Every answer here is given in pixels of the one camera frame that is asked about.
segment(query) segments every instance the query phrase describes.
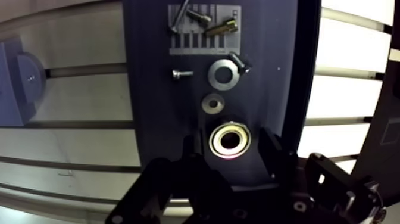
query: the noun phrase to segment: metal bolt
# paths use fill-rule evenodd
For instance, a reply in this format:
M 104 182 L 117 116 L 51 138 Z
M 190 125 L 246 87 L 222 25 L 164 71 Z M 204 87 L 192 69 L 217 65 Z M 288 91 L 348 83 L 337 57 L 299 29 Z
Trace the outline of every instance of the metal bolt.
M 203 15 L 200 14 L 196 11 L 193 11 L 191 9 L 187 9 L 186 10 L 186 15 L 191 18 L 192 20 L 196 20 L 197 22 L 199 22 L 199 24 L 201 26 L 207 27 L 209 25 L 209 23 L 211 22 L 211 17 L 207 16 L 207 15 Z
M 114 224 L 121 224 L 121 223 L 124 221 L 124 219 L 122 218 L 122 216 L 114 216 L 114 217 L 111 219 L 111 221 L 112 221 Z
M 244 63 L 243 60 L 234 52 L 230 52 L 228 57 L 237 65 L 240 74 L 249 73 L 251 65 Z
M 221 35 L 226 32 L 233 33 L 238 31 L 238 24 L 236 23 L 236 20 L 234 18 L 231 18 L 230 20 L 225 21 L 223 24 L 219 26 L 214 26 L 212 28 L 207 29 L 204 33 L 206 36 L 215 36 L 215 35 Z
M 188 3 L 189 3 L 189 0 L 184 0 L 183 3 L 181 4 L 180 9 L 178 11 L 178 15 L 176 15 L 174 23 L 170 27 L 172 32 L 178 33 L 177 27 L 183 18 L 183 14 L 185 13 L 186 8 L 188 7 Z
M 179 80 L 182 76 L 193 76 L 194 72 L 192 71 L 179 71 L 179 70 L 172 70 L 172 78 L 174 80 Z

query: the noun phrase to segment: flat washer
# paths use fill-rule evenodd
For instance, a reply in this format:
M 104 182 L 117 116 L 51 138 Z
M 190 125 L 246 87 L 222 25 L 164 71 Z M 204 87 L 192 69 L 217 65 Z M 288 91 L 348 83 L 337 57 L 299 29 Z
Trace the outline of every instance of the flat washer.
M 215 107 L 210 106 L 210 103 L 215 101 Z M 225 100 L 218 94 L 208 94 L 201 102 L 201 107 L 207 114 L 218 114 L 225 107 Z
M 232 72 L 232 78 L 227 83 L 220 83 L 216 78 L 216 74 L 218 69 L 224 67 L 228 68 Z M 214 62 L 208 70 L 208 81 L 210 82 L 210 85 L 219 91 L 226 91 L 233 88 L 238 84 L 239 78 L 240 74 L 237 65 L 233 61 L 227 59 L 221 59 Z

